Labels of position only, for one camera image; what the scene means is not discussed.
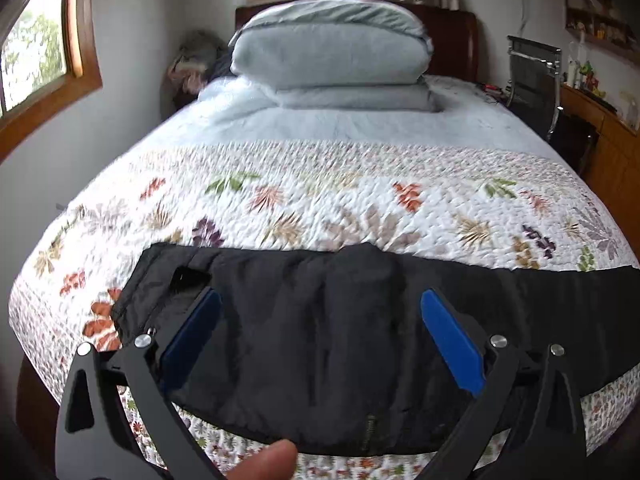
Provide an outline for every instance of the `wooden desk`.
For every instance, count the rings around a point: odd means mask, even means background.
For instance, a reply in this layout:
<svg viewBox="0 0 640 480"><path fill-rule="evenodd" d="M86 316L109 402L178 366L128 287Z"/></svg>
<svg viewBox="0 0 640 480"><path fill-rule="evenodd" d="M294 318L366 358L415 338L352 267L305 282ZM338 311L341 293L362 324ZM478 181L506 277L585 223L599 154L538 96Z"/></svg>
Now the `wooden desk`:
<svg viewBox="0 0 640 480"><path fill-rule="evenodd" d="M640 135L606 108L562 85L564 112L596 127L600 139L584 181L604 202L640 258Z"/></svg>

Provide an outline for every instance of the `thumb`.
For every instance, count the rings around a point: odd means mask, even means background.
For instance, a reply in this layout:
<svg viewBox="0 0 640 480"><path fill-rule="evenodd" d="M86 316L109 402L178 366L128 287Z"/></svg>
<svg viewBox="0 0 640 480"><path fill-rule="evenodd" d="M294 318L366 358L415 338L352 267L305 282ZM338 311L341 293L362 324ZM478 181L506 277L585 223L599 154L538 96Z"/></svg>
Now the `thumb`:
<svg viewBox="0 0 640 480"><path fill-rule="evenodd" d="M289 440L279 440L243 460L226 474L227 480L289 480L296 470L298 450Z"/></svg>

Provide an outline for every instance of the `headboard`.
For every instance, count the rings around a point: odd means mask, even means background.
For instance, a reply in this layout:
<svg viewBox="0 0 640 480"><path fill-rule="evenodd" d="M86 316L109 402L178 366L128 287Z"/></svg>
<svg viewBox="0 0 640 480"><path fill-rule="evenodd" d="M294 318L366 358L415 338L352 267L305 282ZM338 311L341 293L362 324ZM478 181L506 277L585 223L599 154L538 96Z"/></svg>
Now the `headboard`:
<svg viewBox="0 0 640 480"><path fill-rule="evenodd" d="M286 0L236 9L236 30L268 7ZM434 53L427 73L475 82L478 76L478 22L472 12L395 2L414 13L427 28Z"/></svg>

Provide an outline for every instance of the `black fabric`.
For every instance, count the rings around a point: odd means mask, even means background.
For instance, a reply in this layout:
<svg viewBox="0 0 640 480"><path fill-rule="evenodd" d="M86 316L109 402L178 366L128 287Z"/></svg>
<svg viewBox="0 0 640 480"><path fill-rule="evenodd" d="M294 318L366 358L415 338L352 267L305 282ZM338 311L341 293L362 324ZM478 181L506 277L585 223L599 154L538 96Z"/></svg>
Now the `black fabric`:
<svg viewBox="0 0 640 480"><path fill-rule="evenodd" d="M488 335L529 351L566 349L581 396L640 362L640 271L486 269L385 253L155 244L112 317L123 344L183 312L200 287L169 292L175 269L212 275L223 313L171 400L233 433L344 456L437 450L471 400L420 318L437 287ZM514 420L518 395L500 428Z"/></svg>

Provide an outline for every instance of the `blue gripper pad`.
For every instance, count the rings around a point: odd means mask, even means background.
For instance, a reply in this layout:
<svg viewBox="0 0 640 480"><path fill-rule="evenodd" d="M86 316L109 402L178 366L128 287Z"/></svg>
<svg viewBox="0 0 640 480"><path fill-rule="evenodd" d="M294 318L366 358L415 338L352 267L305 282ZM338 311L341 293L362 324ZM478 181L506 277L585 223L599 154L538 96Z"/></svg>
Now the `blue gripper pad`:
<svg viewBox="0 0 640 480"><path fill-rule="evenodd" d="M160 361L160 390L168 394L181 388L193 369L200 352L218 323L222 300L210 289L167 345Z"/></svg>
<svg viewBox="0 0 640 480"><path fill-rule="evenodd" d="M486 382L482 354L433 290L422 294L420 309L422 321L458 387L477 397Z"/></svg>

